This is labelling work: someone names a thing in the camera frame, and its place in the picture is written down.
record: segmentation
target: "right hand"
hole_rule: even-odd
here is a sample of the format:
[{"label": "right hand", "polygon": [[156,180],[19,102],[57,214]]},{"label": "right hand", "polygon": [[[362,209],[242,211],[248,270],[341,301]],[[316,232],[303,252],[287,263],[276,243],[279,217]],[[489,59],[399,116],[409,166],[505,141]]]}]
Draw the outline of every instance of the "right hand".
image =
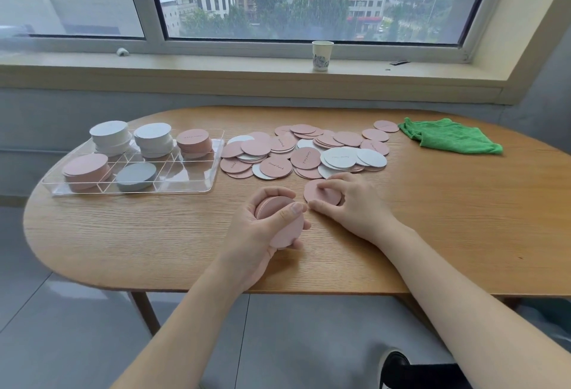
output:
[{"label": "right hand", "polygon": [[321,200],[311,200],[310,208],[329,216],[353,234],[377,246],[386,229],[398,224],[375,187],[360,175],[340,172],[319,183],[318,187],[338,190],[345,197],[345,202],[337,206]]}]

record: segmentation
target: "green cloth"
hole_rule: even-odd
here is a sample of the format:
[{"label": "green cloth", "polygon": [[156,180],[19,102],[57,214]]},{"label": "green cloth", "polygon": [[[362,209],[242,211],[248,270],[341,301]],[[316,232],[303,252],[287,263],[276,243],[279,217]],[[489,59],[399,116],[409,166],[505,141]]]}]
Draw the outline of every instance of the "green cloth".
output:
[{"label": "green cloth", "polygon": [[502,154],[503,147],[490,141],[477,127],[467,127],[450,118],[438,121],[411,121],[405,118],[400,129],[421,147],[462,154]]}]

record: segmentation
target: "oval table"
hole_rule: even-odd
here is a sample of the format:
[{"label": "oval table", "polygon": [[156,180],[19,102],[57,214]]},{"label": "oval table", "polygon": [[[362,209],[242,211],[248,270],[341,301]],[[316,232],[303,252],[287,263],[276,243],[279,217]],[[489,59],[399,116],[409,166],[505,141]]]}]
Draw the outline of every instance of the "oval table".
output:
[{"label": "oval table", "polygon": [[[202,107],[130,123],[163,121],[174,129],[220,128],[225,140],[285,124],[334,131],[376,120],[437,120],[437,112],[323,108]],[[571,296],[571,157],[517,132],[478,126],[504,154],[462,155],[420,148],[392,133],[388,165],[364,175],[395,215],[448,262],[498,296]],[[214,258],[236,207],[264,185],[283,185],[303,201],[306,180],[235,180],[222,171],[210,193],[53,198],[39,184],[24,214],[27,241],[54,272],[97,288],[126,290],[151,332],[158,323],[146,291],[187,291]],[[330,219],[307,213],[304,251],[278,252],[252,293],[407,293],[395,268],[373,245]]]}]

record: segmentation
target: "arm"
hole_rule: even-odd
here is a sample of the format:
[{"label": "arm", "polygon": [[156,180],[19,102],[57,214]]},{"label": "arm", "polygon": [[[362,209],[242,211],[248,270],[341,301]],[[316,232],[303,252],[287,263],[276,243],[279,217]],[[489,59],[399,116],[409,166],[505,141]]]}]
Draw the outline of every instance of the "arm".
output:
[{"label": "arm", "polygon": [[[113,384],[114,389],[189,389],[198,386],[220,327],[237,297],[266,271],[275,249],[270,240],[307,210],[290,204],[267,219],[254,210],[269,196],[295,197],[282,187],[260,189],[234,214],[216,259],[199,277],[151,342]],[[303,228],[309,229],[306,221]],[[293,248],[302,242],[294,241]]]},{"label": "arm", "polygon": [[394,264],[472,386],[568,388],[571,354],[448,264],[395,219],[360,176],[336,174],[322,183],[345,196],[334,207],[310,207],[375,244]]}]

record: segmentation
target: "window ledge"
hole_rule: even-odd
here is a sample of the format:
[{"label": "window ledge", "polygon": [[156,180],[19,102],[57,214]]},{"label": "window ledge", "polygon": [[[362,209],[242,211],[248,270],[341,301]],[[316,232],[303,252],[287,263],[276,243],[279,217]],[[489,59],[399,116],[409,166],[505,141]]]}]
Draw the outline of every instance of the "window ledge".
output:
[{"label": "window ledge", "polygon": [[498,101],[506,81],[472,64],[109,53],[22,53],[0,59],[0,86],[306,99]]}]

